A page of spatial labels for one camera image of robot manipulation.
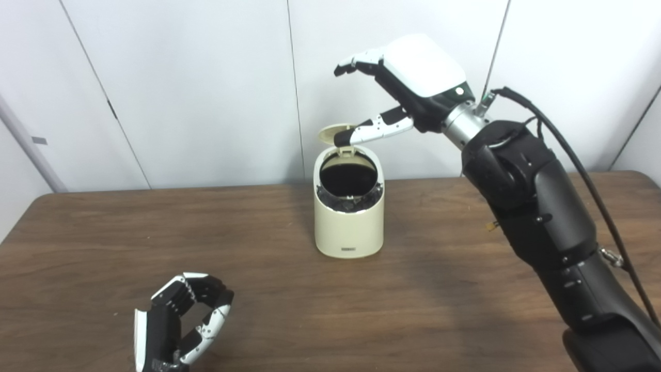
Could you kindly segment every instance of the small trash can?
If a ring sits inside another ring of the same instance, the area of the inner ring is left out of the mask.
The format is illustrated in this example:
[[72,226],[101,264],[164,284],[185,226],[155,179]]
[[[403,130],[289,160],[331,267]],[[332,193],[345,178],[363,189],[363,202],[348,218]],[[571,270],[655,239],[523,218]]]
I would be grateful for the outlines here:
[[[333,144],[336,124],[321,130],[319,139]],[[385,184],[376,155],[362,146],[331,147],[319,154],[313,176],[315,240],[326,256],[366,257],[383,245]]]

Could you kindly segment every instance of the trash can lid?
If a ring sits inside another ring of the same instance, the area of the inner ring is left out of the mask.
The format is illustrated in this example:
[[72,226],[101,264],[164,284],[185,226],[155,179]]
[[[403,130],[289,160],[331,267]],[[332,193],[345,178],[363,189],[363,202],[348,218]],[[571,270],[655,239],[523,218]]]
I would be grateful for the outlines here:
[[321,142],[324,142],[325,144],[335,146],[335,142],[333,141],[333,139],[335,138],[335,134],[338,134],[339,132],[342,132],[344,130],[353,129],[355,127],[357,127],[355,124],[329,125],[319,131],[319,140]]

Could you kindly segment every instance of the wooden table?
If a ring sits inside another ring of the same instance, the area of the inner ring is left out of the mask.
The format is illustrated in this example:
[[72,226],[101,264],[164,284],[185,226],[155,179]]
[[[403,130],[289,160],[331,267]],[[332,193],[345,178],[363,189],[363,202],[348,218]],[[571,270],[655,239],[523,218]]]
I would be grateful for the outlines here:
[[[661,191],[594,180],[661,308]],[[551,301],[465,179],[388,181],[385,245],[365,259],[320,254],[312,210],[310,185],[39,198],[0,247],[2,370],[132,371],[134,308],[201,271],[237,295],[193,372],[574,371]]]

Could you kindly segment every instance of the black cable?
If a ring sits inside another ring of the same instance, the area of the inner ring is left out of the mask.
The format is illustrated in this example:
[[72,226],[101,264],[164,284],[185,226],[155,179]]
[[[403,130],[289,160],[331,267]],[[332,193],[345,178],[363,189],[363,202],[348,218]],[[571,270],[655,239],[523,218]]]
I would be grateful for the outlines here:
[[[624,269],[629,273],[629,276],[631,277],[631,281],[633,282],[633,285],[636,287],[636,291],[641,297],[642,303],[645,305],[645,309],[647,310],[650,319],[657,327],[661,328],[661,324],[659,323],[659,319],[656,315],[656,312],[654,311],[654,307],[652,306],[649,297],[647,297],[647,294],[645,293],[645,289],[642,287],[641,280],[640,278],[638,278],[636,269],[633,267],[633,263],[631,262],[631,258],[629,258],[629,253],[627,252],[627,249],[624,246],[622,237],[620,237],[620,234],[617,231],[615,222],[613,221],[610,213],[608,213],[608,210],[606,209],[606,205],[603,203],[602,197],[599,195],[599,192],[597,191],[597,188],[592,182],[592,179],[588,175],[588,172],[583,167],[583,164],[581,164],[580,160],[578,159],[578,156],[576,156],[576,154],[574,153],[574,150],[572,150],[571,146],[569,146],[569,143],[567,143],[567,141],[564,139],[558,128],[556,128],[555,125],[553,125],[553,123],[549,120],[549,118],[547,118],[546,115],[544,115],[544,113],[542,113],[530,100],[528,100],[524,96],[520,95],[519,93],[516,93],[515,91],[511,90],[508,87],[504,87],[502,89],[495,89],[492,92],[501,95],[505,98],[511,99],[512,101],[530,110],[533,114],[535,114],[535,116],[539,120],[541,120],[541,122],[544,123],[544,125],[547,127],[547,129],[549,129],[549,132],[551,132],[551,134],[555,137],[555,139],[558,140],[558,143],[567,153],[569,159],[574,164],[574,167],[576,167],[577,172],[580,174],[581,178],[583,178],[583,182],[585,182],[585,185],[588,187],[588,190],[592,195],[594,202],[597,204],[597,207],[599,208],[599,211],[601,212],[603,219],[606,222],[606,226],[608,226],[608,230],[611,232],[611,235],[613,236],[615,245],[617,246],[617,249],[622,255],[622,258],[624,259]],[[537,135],[539,136],[540,134],[541,134],[541,127],[538,127]]]

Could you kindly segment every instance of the black forearm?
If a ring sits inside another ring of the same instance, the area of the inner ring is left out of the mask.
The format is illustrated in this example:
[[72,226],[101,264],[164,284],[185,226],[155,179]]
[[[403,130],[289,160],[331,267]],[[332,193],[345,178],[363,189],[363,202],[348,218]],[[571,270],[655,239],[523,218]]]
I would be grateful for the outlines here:
[[600,329],[620,317],[661,359],[659,329],[598,255],[594,222],[553,153],[524,128],[489,146],[508,125],[486,127],[492,133],[474,138],[462,158],[467,178],[489,203],[514,252],[538,274],[572,330]]

